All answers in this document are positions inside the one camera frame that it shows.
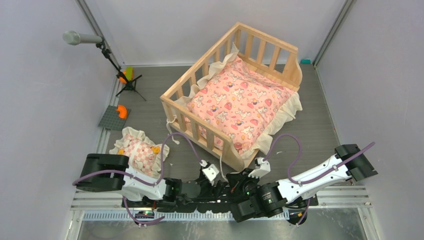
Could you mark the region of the pink printed cushion with ties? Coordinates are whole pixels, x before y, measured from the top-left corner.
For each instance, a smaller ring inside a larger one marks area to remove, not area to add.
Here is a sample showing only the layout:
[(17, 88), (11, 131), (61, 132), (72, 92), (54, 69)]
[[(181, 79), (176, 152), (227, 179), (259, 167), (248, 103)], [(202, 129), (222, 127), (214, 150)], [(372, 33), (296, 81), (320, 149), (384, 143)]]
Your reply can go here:
[(257, 73), (236, 46), (182, 94), (178, 80), (161, 101), (171, 125), (236, 171), (258, 152), (267, 154), (275, 135), (301, 111), (299, 94)]

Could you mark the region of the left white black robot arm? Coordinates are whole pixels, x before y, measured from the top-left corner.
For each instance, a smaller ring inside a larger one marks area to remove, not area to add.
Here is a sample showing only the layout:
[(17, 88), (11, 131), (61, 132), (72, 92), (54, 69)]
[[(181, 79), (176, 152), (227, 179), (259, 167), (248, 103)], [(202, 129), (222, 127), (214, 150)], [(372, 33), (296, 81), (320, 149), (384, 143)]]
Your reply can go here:
[(86, 192), (117, 193), (141, 207), (148, 207), (153, 201), (193, 202), (206, 193), (208, 187), (215, 186), (219, 174), (214, 164), (202, 160), (196, 180), (155, 179), (135, 170), (125, 155), (91, 153), (87, 155), (81, 176), (73, 182), (73, 186)]

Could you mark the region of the wooden slatted pet bed frame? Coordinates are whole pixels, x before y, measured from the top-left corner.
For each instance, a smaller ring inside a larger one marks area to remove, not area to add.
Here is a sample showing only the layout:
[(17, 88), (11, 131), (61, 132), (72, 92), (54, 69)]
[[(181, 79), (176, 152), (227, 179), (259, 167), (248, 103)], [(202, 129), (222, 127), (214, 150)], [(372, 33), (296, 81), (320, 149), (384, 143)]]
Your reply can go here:
[(298, 48), (236, 23), (160, 98), (172, 128), (236, 171), (302, 110)]

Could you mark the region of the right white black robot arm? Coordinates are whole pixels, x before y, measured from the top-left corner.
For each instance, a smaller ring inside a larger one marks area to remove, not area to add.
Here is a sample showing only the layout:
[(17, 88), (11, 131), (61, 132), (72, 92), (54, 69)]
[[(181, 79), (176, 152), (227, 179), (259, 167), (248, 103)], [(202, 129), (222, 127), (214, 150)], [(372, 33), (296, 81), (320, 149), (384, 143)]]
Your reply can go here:
[(320, 190), (351, 179), (358, 182), (377, 175), (365, 156), (365, 152), (374, 145), (372, 142), (363, 149), (356, 144), (340, 145), (332, 156), (308, 171), (259, 187), (244, 187), (243, 198), (230, 205), (230, 212), (239, 223), (253, 218), (273, 217), (289, 205), (300, 204), (307, 210)]

